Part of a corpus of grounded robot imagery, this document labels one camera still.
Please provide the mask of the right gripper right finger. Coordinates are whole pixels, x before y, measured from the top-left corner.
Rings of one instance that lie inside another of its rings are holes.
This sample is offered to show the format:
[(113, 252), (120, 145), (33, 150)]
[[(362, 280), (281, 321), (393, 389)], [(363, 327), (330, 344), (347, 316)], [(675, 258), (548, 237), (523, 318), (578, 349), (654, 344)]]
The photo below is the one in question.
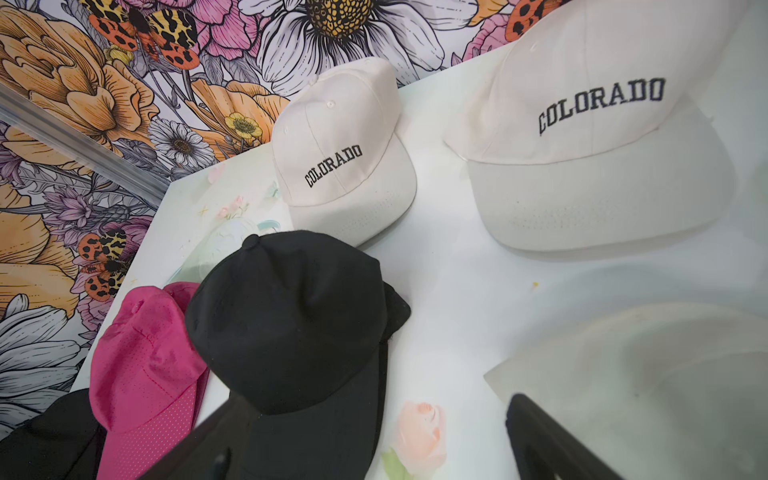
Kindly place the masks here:
[(620, 475), (522, 393), (512, 396), (505, 426), (522, 480), (621, 479)]

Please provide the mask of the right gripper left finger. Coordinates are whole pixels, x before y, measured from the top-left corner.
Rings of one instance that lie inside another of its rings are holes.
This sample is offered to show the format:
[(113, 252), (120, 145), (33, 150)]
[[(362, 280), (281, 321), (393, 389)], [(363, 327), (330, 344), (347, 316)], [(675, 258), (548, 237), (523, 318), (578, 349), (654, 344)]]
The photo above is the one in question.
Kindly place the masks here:
[(141, 479), (240, 479), (258, 411), (231, 396)]

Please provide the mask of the pink cap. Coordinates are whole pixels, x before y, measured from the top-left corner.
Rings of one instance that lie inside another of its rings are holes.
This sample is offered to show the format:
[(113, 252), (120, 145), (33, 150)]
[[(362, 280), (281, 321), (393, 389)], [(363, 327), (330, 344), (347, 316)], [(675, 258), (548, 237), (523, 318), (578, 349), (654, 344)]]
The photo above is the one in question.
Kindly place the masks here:
[(143, 286), (124, 298), (98, 341), (89, 400), (106, 431), (100, 479), (137, 479), (193, 429), (208, 368), (185, 312), (198, 286)]

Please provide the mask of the black cap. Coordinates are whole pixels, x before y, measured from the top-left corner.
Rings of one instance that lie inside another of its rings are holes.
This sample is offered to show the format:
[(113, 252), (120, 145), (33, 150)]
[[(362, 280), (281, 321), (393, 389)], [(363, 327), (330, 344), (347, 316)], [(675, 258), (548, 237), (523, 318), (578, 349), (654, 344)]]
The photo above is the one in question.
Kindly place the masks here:
[(89, 391), (71, 392), (1, 441), (1, 477), (95, 479), (105, 440)]
[(255, 409), (242, 479), (362, 479), (386, 399), (389, 339), (411, 314), (377, 259), (310, 231), (250, 235), (199, 285), (195, 350)]

